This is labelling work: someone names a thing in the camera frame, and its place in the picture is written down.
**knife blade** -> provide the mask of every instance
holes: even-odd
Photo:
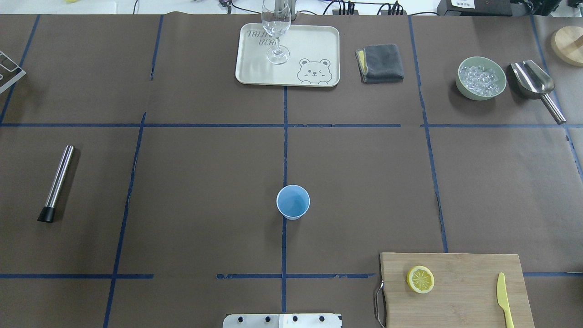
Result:
[[[502,310],[504,310],[506,328],[514,328],[514,323],[512,322],[512,314],[510,314],[510,304],[508,303],[508,294],[506,293],[506,277],[503,272],[501,272],[498,275],[496,297],[498,298],[498,305],[500,305]]]

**lemon half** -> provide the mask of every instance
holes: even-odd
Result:
[[[433,273],[424,266],[412,267],[407,273],[407,284],[413,291],[426,294],[433,289]]]

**metal scoop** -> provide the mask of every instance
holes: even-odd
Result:
[[[554,90],[553,79],[532,60],[510,63],[510,66],[522,93],[527,98],[542,100],[557,124],[565,123],[567,120],[549,96]]]

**wine glass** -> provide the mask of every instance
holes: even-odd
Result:
[[[281,65],[290,58],[289,49],[279,45],[279,37],[289,30],[292,23],[289,0],[263,0],[261,20],[265,31],[276,40],[275,46],[267,50],[267,59],[275,65]]]

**wine glass base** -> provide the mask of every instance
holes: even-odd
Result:
[[[267,50],[267,59],[275,65],[281,65],[290,59],[290,50],[284,46],[279,46],[280,53],[277,52],[278,47],[273,46]]]

